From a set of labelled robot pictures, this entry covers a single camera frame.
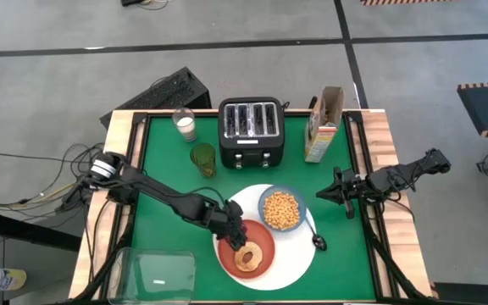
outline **blue bowl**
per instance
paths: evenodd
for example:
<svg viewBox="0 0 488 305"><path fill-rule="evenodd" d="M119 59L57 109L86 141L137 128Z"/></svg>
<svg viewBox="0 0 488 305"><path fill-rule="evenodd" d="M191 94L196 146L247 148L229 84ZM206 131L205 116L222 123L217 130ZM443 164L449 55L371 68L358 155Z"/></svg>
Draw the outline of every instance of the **blue bowl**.
<svg viewBox="0 0 488 305"><path fill-rule="evenodd" d="M299 222L296 225L294 225L292 228L287 229L287 230L275 229L275 228L271 227L269 224L267 224L267 222L264 220L264 204L265 204L265 200L268 197L272 196L277 191L281 191L281 192L283 192L285 194L292 195L295 198L295 200L297 201L297 203L298 203L298 213L300 215ZM302 222L306 218L306 204L304 204L304 200L302 200L302 197L299 195L298 192L292 190L290 187L287 187L287 186L271 186L268 189L266 189L263 192L263 194L261 194L261 197L259 198L258 209L259 209L259 216L261 217L261 221L263 221L263 224L266 225L269 229L275 230L275 231L278 231L278 232L290 232L290 231L293 231L294 229L298 228L299 225L301 225Z"/></svg>

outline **milk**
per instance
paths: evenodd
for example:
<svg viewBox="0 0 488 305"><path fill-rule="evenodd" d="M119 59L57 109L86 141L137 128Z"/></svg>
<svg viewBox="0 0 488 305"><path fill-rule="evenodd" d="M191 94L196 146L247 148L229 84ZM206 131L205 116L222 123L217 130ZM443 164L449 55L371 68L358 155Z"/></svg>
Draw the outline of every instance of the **milk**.
<svg viewBox="0 0 488 305"><path fill-rule="evenodd" d="M186 141L195 140L195 120L190 117L185 117L178 120L176 128L184 136Z"/></svg>

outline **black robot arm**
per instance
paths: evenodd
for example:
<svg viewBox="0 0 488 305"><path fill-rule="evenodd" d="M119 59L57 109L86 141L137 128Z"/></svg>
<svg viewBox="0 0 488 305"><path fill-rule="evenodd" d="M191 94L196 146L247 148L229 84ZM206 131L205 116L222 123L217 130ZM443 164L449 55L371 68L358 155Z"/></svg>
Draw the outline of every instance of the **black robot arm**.
<svg viewBox="0 0 488 305"><path fill-rule="evenodd" d="M140 191L170 206L186 222L210 230L218 239L226 239L235 251L246 244L242 209L236 202L225 200L224 206L220 207L217 201L201 194L180 193L144 175L117 153L99 155L87 175L65 199L71 198L85 186L108 189L108 198L122 204L131 203L127 200L130 191Z"/></svg>
<svg viewBox="0 0 488 305"><path fill-rule="evenodd" d="M378 169L364 180L357 177L351 169L341 171L335 168L335 181L332 185L316 193L316 197L346 206L346 216L355 216L353 199L367 202L383 202L392 192L411 188L415 191L415 181L424 174L445 174L451 164L441 151L432 148L424 157L410 164L398 164Z"/></svg>

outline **clear plastic container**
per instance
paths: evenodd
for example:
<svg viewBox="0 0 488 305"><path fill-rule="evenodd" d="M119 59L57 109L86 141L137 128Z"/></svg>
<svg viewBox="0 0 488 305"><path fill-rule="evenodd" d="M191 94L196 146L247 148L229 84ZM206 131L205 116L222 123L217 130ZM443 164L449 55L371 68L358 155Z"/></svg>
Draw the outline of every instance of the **clear plastic container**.
<svg viewBox="0 0 488 305"><path fill-rule="evenodd" d="M195 268L191 252L124 248L111 270L108 301L113 305L188 304Z"/></svg>

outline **black toaster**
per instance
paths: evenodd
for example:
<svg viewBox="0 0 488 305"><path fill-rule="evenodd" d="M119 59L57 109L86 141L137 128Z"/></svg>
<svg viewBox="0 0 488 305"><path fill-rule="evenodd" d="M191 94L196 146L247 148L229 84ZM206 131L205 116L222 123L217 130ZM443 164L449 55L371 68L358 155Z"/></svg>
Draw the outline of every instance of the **black toaster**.
<svg viewBox="0 0 488 305"><path fill-rule="evenodd" d="M273 97L235 97L219 105L221 163L227 168L280 164L284 155L284 112Z"/></svg>

